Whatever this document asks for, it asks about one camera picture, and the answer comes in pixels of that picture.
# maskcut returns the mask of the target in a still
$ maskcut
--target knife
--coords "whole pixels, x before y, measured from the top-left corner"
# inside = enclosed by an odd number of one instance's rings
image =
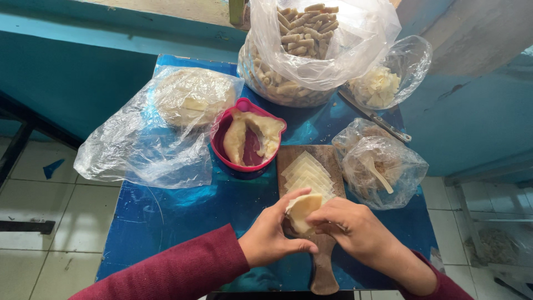
[[[362,107],[359,103],[357,103],[357,101],[352,96],[350,96],[345,91],[340,90],[338,92],[338,95],[341,97],[341,99],[345,103],[347,103],[348,105],[351,104],[358,111],[367,115],[371,121],[376,123],[379,127],[385,129],[388,133],[390,133],[395,138],[399,139],[400,141],[404,143],[408,143],[412,140],[412,137],[410,135],[403,133],[400,130],[394,128],[391,124],[387,123],[387,121],[385,121],[382,117],[378,116],[375,111]]]

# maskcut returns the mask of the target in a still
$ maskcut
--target cutting board handle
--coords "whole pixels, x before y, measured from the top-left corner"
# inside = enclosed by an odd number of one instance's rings
[[[327,234],[315,234],[309,240],[318,246],[318,253],[313,254],[311,291],[317,295],[334,294],[339,288],[332,270],[332,251],[337,242]]]

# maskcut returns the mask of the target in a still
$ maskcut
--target blue table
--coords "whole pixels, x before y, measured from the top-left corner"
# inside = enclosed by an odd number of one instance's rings
[[[225,62],[160,55],[156,70],[162,65],[201,67],[237,76],[237,65]],[[337,95],[329,103],[309,109],[275,105],[246,86],[242,97],[287,121],[283,145],[330,144],[337,133],[360,117]],[[397,108],[382,112],[382,117],[403,130]],[[275,161],[261,177],[238,180],[221,170],[222,162],[213,152],[211,159],[213,179],[209,186],[166,190],[124,181],[97,280],[227,223],[240,237],[264,207],[279,199]],[[358,202],[347,187],[346,193],[349,200]],[[437,249],[420,186],[406,207],[374,213],[403,244],[426,258],[430,259],[432,248]],[[338,245],[333,250],[332,265],[340,289],[394,289],[389,278],[363,266]],[[267,267],[252,269],[221,290],[309,290],[310,276],[310,255],[293,254]]]

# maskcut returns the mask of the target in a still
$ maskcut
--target maroon sweater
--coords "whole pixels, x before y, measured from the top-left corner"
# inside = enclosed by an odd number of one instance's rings
[[[472,299],[418,252],[417,257],[437,275],[437,288],[429,296],[400,292],[406,300]],[[231,225],[176,245],[98,281],[70,300],[196,300],[248,272],[248,262]]]

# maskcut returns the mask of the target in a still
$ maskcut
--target plastic spoon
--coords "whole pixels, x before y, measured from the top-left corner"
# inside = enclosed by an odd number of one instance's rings
[[[369,154],[366,154],[365,156],[361,156],[359,158],[359,161],[363,165],[365,165],[368,168],[368,170],[370,170],[370,172],[372,172],[372,174],[374,174],[374,176],[377,177],[377,179],[379,179],[381,181],[381,183],[383,184],[383,186],[385,186],[385,189],[387,190],[387,192],[389,194],[392,194],[394,192],[394,190],[392,189],[392,186],[376,170],[376,167],[374,166],[374,159],[372,158],[372,156],[370,156]]]

